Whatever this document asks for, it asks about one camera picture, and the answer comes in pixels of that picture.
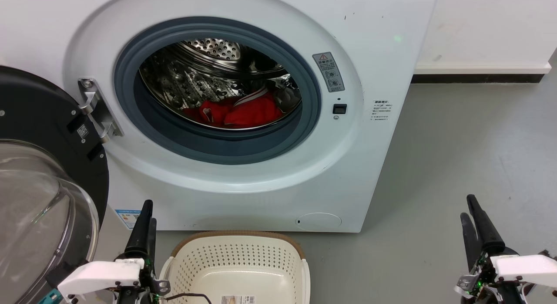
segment door hinge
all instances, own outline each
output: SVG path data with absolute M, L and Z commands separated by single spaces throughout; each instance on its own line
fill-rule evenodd
M 85 101 L 79 108 L 91 119 L 101 142 L 108 142 L 114 135 L 124 136 L 95 79 L 80 78 L 77 85 Z

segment black baseboard strip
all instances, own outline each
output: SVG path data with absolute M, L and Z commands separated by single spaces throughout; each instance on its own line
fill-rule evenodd
M 545 74 L 414 74 L 412 84 L 539 83 Z

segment screw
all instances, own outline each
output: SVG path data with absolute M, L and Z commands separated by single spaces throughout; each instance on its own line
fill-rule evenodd
M 83 80 L 81 83 L 85 86 L 85 88 L 91 88 L 91 86 L 93 86 L 91 80 Z

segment white wall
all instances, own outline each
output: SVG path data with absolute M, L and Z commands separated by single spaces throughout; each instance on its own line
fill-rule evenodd
M 416 74 L 547 73 L 557 0 L 438 0 Z

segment white plastic basket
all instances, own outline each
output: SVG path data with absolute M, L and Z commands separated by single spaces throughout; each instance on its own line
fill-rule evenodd
M 300 246 L 286 235 L 213 231 L 192 235 L 173 250 L 160 277 L 171 292 L 205 294 L 213 304 L 308 304 L 310 272 Z M 169 304 L 207 304 L 181 297 Z

